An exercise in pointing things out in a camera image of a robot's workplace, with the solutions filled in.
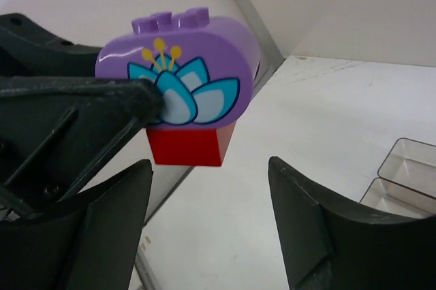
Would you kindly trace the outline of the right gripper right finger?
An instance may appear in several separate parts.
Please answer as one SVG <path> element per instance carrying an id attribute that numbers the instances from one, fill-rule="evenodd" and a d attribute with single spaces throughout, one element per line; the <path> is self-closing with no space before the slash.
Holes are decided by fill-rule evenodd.
<path id="1" fill-rule="evenodd" d="M 268 181 L 290 289 L 434 289 L 435 218 L 359 204 L 279 157 Z"/>

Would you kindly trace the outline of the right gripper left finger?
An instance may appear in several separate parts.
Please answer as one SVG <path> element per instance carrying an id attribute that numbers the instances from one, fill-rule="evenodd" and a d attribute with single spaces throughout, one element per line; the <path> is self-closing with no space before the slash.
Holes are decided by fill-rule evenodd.
<path id="1" fill-rule="evenodd" d="M 140 160 L 36 215 L 1 222 L 2 289 L 128 289 L 151 192 Z"/>

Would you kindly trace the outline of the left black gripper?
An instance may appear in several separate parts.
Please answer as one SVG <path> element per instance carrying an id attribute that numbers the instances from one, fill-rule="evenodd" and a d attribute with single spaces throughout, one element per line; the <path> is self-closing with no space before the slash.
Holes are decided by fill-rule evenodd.
<path id="1" fill-rule="evenodd" d="M 163 110 L 149 80 L 90 78 L 100 50 L 1 15 L 1 75 L 14 76 L 1 79 L 3 208 L 28 215 L 77 194 Z"/>

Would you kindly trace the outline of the red rectangular lego brick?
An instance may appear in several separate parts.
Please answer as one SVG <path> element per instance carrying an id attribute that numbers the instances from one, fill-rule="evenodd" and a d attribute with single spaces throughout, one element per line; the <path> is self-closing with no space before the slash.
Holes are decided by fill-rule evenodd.
<path id="1" fill-rule="evenodd" d="M 220 167 L 236 123 L 217 129 L 147 129 L 158 165 Z"/>

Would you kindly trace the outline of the purple lotus lego brick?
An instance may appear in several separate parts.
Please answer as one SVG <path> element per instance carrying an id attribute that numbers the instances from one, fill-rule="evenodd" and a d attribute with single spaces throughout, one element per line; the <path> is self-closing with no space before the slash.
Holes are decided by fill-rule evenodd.
<path id="1" fill-rule="evenodd" d="M 194 7 L 154 13 L 131 24 L 130 34 L 100 50 L 95 76 L 150 80 L 164 99 L 154 128 L 219 128 L 245 112 L 262 55 L 243 23 Z"/>

